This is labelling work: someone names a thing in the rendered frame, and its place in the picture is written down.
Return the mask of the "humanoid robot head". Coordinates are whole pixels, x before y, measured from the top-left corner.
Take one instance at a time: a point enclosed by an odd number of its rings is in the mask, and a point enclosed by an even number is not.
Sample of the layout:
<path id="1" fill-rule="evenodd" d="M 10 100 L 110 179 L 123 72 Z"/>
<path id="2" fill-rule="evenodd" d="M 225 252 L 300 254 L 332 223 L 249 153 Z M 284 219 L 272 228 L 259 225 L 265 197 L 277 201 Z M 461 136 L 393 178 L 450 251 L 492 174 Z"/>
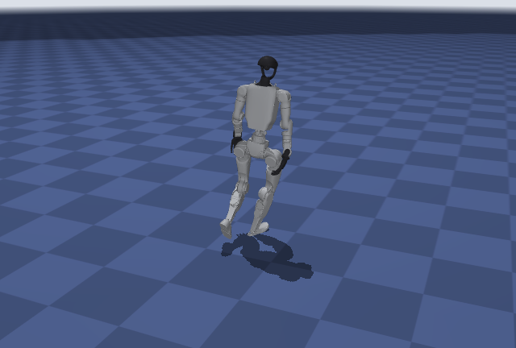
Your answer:
<path id="1" fill-rule="evenodd" d="M 261 77 L 260 81 L 258 83 L 256 83 L 255 85 L 265 86 L 265 87 L 271 86 L 269 82 L 270 82 L 270 80 L 272 80 L 274 78 L 274 76 L 276 74 L 277 66 L 278 66 L 277 61 L 271 56 L 263 56 L 259 59 L 258 65 L 261 67 L 262 77 Z M 274 68 L 273 75 L 270 77 L 266 77 L 264 74 L 264 70 L 269 70 L 270 68 Z"/>

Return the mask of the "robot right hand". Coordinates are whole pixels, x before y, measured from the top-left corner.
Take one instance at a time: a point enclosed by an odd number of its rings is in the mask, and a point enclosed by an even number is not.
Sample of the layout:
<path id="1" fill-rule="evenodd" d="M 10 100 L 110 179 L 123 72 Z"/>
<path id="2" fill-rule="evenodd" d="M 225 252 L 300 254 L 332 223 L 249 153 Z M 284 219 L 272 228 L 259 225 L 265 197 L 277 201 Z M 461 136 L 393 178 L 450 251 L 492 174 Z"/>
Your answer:
<path id="1" fill-rule="evenodd" d="M 272 171 L 271 175 L 273 175 L 273 176 L 278 175 L 280 173 L 281 169 L 283 169 L 285 167 L 287 160 L 289 160 L 289 153 L 290 153 L 290 150 L 285 149 L 284 154 L 281 156 L 283 158 L 283 160 L 281 161 L 280 167 L 276 171 Z"/>

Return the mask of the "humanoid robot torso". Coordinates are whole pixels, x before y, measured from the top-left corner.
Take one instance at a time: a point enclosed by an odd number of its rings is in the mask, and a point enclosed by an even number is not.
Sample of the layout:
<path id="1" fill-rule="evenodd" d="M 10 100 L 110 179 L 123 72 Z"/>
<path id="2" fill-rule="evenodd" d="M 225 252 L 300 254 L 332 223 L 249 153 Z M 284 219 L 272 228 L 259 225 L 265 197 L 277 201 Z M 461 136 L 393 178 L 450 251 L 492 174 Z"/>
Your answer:
<path id="1" fill-rule="evenodd" d="M 269 82 L 270 83 L 270 82 Z M 252 137 L 246 144 L 246 154 L 253 158 L 264 160 L 264 151 L 269 146 L 265 139 L 267 131 L 271 130 L 277 119 L 280 102 L 277 100 L 275 85 L 265 87 L 251 83 L 247 88 L 245 118 L 248 128 L 254 129 Z"/>

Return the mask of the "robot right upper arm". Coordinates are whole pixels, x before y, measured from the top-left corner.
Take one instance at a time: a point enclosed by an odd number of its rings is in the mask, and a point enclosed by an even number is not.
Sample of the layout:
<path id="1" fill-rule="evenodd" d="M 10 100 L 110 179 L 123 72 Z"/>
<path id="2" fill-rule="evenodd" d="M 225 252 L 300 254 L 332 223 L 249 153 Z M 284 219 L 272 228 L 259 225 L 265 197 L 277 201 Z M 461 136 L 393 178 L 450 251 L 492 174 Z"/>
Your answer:
<path id="1" fill-rule="evenodd" d="M 289 117 L 291 114 L 291 94 L 287 90 L 277 89 L 277 100 L 281 103 L 281 121 L 280 127 L 283 130 L 289 129 Z"/>

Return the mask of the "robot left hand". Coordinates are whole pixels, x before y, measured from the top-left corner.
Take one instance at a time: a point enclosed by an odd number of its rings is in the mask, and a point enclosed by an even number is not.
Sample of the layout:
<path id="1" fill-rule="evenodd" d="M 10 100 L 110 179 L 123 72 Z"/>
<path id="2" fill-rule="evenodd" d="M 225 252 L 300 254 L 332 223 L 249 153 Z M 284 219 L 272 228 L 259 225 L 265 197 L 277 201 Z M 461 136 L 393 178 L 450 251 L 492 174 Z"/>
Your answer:
<path id="1" fill-rule="evenodd" d="M 231 153 L 232 153 L 232 148 L 233 148 L 233 144 L 234 144 L 234 148 L 235 148 L 235 145 L 242 140 L 242 132 L 241 132 L 241 136 L 240 137 L 235 137 L 235 131 L 233 132 L 233 139 L 231 140 Z"/>

